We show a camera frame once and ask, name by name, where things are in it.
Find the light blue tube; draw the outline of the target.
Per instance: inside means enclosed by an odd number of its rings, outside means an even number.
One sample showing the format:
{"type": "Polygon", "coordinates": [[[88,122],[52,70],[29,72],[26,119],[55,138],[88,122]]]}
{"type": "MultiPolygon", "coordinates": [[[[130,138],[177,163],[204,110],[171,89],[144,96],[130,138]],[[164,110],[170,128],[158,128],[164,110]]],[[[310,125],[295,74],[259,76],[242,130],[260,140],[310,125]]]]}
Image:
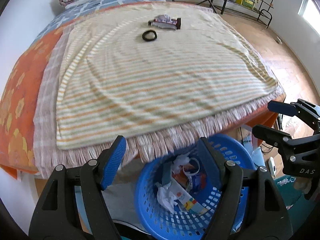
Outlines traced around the light blue tube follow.
{"type": "Polygon", "coordinates": [[[166,162],[163,164],[162,172],[162,185],[168,185],[171,183],[171,174],[172,174],[172,162],[166,162]]]}

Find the dark blue snack bag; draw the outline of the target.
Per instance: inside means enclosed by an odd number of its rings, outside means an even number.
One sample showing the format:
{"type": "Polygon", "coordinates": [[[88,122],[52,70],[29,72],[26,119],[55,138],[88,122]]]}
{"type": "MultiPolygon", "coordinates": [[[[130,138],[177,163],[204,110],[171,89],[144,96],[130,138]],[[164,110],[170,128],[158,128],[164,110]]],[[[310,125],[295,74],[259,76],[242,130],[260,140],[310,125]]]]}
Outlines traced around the dark blue snack bag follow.
{"type": "Polygon", "coordinates": [[[188,164],[183,167],[183,172],[187,176],[188,182],[186,191],[198,193],[206,186],[206,174],[200,167],[188,164]]]}

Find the white power adapter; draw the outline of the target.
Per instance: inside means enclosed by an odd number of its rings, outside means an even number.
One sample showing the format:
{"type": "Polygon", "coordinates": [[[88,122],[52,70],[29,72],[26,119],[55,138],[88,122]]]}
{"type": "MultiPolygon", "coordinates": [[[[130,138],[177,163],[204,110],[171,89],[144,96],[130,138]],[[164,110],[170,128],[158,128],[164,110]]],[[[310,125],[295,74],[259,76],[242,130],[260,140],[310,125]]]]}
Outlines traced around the white power adapter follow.
{"type": "Polygon", "coordinates": [[[275,165],[275,162],[274,162],[274,158],[273,157],[269,157],[267,163],[268,163],[268,166],[269,166],[269,169],[270,169],[271,176],[275,177],[276,173],[277,173],[277,168],[276,168],[276,165],[275,165]]]}

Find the blue plastic laundry basket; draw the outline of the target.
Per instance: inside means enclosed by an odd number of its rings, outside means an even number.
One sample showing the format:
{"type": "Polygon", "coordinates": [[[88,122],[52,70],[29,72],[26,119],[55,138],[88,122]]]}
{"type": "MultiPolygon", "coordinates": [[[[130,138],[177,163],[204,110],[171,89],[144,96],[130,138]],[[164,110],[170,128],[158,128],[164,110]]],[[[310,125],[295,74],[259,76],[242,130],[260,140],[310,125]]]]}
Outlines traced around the blue plastic laundry basket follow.
{"type": "Polygon", "coordinates": [[[237,140],[215,134],[204,141],[157,158],[142,169],[136,185],[135,208],[144,229],[156,239],[201,239],[218,206],[222,174],[210,158],[254,169],[237,140]]]}

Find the striped yellow towel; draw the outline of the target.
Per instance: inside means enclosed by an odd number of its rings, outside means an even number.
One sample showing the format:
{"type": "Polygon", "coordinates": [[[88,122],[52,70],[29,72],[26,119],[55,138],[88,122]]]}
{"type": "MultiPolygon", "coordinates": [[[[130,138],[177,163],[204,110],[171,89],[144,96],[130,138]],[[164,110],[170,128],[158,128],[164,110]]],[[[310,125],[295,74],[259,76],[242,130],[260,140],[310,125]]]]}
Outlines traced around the striped yellow towel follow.
{"type": "Polygon", "coordinates": [[[278,80],[218,14],[129,4],[74,26],[61,62],[56,144],[69,150],[213,116],[273,93],[278,80]],[[148,26],[158,15],[179,30],[148,26]]]}

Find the teal clothing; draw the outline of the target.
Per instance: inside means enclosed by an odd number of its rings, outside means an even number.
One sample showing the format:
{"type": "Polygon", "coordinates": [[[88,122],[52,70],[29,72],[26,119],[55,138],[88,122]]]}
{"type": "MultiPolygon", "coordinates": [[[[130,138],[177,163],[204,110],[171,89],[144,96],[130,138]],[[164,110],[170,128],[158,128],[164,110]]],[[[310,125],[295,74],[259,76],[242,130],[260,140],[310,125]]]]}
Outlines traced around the teal clothing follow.
{"type": "Polygon", "coordinates": [[[287,207],[294,232],[303,225],[316,206],[315,202],[305,199],[302,191],[293,187],[295,180],[295,177],[284,175],[274,181],[287,207]]]}

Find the blue checkered bedsheet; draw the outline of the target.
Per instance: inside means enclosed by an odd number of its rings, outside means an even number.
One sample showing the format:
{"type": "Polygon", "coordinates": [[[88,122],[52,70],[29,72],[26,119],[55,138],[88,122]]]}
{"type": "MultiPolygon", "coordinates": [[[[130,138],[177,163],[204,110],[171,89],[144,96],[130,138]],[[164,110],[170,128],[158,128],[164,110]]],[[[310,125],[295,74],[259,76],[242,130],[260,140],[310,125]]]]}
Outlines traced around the blue checkered bedsheet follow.
{"type": "Polygon", "coordinates": [[[122,5],[122,4],[129,4],[129,3],[135,3],[135,2],[151,2],[151,1],[162,1],[162,0],[88,0],[86,2],[81,2],[79,5],[73,5],[70,8],[65,9],[61,14],[56,16],[43,29],[43,31],[41,31],[38,34],[38,36],[35,38],[34,41],[39,40],[50,31],[59,28],[61,25],[73,19],[96,12],[100,9],[114,7],[116,5],[122,5]]]}

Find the window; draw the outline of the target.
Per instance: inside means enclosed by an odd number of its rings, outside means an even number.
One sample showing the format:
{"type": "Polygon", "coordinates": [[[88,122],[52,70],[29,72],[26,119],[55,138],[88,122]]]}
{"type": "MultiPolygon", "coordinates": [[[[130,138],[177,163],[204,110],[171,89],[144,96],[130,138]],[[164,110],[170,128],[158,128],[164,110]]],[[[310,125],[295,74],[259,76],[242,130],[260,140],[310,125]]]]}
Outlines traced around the window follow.
{"type": "Polygon", "coordinates": [[[304,21],[319,35],[319,11],[312,0],[302,0],[298,15],[302,16],[304,21]]]}

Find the long colourful snack wrapper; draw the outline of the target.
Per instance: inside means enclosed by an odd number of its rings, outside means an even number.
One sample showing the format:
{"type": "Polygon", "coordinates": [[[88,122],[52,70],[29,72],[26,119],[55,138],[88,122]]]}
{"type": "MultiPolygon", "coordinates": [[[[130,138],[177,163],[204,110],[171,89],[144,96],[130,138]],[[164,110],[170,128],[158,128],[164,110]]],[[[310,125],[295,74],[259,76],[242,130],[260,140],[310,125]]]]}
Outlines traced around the long colourful snack wrapper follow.
{"type": "Polygon", "coordinates": [[[208,209],[202,206],[194,197],[192,197],[174,178],[171,173],[171,185],[169,190],[177,197],[177,200],[183,205],[184,209],[193,215],[204,215],[208,209]]]}

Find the white tissue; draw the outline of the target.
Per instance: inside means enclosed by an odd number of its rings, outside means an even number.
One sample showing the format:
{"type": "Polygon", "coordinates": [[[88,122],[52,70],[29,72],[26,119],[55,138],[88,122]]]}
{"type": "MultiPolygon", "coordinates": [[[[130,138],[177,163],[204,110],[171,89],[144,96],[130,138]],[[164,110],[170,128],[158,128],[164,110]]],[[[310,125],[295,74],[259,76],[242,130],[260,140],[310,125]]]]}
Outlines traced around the white tissue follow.
{"type": "Polygon", "coordinates": [[[162,185],[160,183],[155,184],[157,186],[157,202],[164,209],[174,214],[174,207],[177,205],[177,197],[170,191],[171,183],[162,185]]]}
{"type": "Polygon", "coordinates": [[[188,154],[181,154],[176,157],[176,159],[172,163],[172,172],[174,174],[180,173],[181,167],[188,164],[190,161],[190,158],[188,157],[188,154]]]}

